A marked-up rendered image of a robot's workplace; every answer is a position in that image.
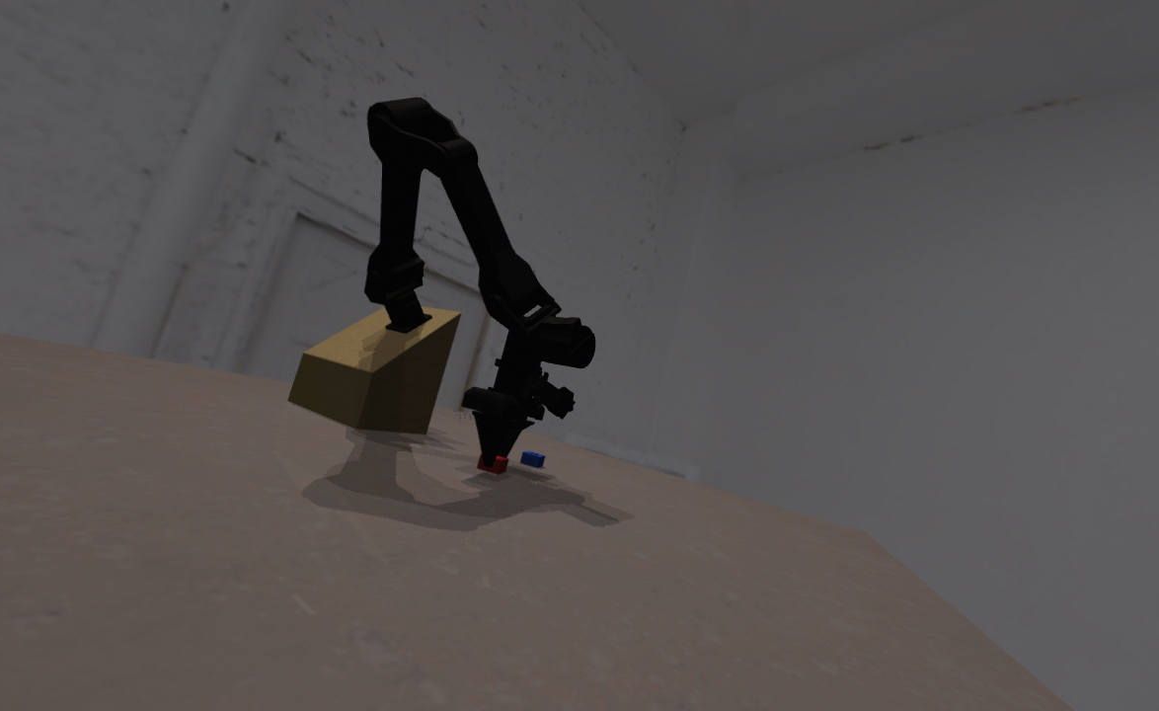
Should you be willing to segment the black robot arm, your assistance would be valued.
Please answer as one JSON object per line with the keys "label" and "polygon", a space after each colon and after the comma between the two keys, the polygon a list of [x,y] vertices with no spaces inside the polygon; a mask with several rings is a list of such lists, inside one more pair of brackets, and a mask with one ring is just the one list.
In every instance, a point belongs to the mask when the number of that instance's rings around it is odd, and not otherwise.
{"label": "black robot arm", "polygon": [[[535,361],[585,368],[596,351],[595,334],[580,318],[556,318],[557,302],[535,280],[529,262],[516,255],[497,206],[482,179],[478,150],[423,97],[381,101],[370,107],[370,147],[382,164],[380,242],[370,255],[364,295],[384,303],[387,331],[409,333],[433,315],[422,310],[414,289],[425,286],[425,261],[413,249],[421,173],[438,176],[450,205],[471,240],[479,263],[479,289],[486,309],[508,329],[503,353]],[[438,143],[439,142],[439,143]],[[524,314],[535,305],[533,315]],[[557,390],[535,367],[519,396],[564,419],[574,392]]]}

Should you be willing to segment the red block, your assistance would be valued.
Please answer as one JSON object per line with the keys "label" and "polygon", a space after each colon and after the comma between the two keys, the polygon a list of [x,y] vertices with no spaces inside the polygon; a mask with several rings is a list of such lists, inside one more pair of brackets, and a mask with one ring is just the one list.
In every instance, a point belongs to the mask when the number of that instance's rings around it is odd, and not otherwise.
{"label": "red block", "polygon": [[497,456],[497,460],[494,462],[494,464],[491,465],[491,467],[484,467],[484,465],[482,465],[482,454],[481,454],[479,456],[478,467],[482,469],[482,471],[489,471],[489,472],[493,472],[493,473],[497,473],[497,474],[502,473],[503,474],[504,471],[506,471],[506,464],[508,464],[508,459],[506,458],[503,458],[503,456]]}

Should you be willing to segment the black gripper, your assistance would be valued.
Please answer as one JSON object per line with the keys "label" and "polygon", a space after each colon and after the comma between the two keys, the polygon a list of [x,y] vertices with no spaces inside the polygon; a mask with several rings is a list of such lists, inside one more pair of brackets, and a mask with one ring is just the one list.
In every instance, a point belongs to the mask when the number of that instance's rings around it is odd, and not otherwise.
{"label": "black gripper", "polygon": [[482,454],[482,465],[491,467],[497,456],[506,458],[513,442],[530,425],[529,418],[542,422],[544,405],[535,405],[535,399],[519,396],[522,384],[534,373],[535,367],[542,361],[522,358],[519,355],[502,353],[502,360],[495,361],[498,367],[494,389],[472,387],[462,396],[461,408],[472,411],[479,431]]}

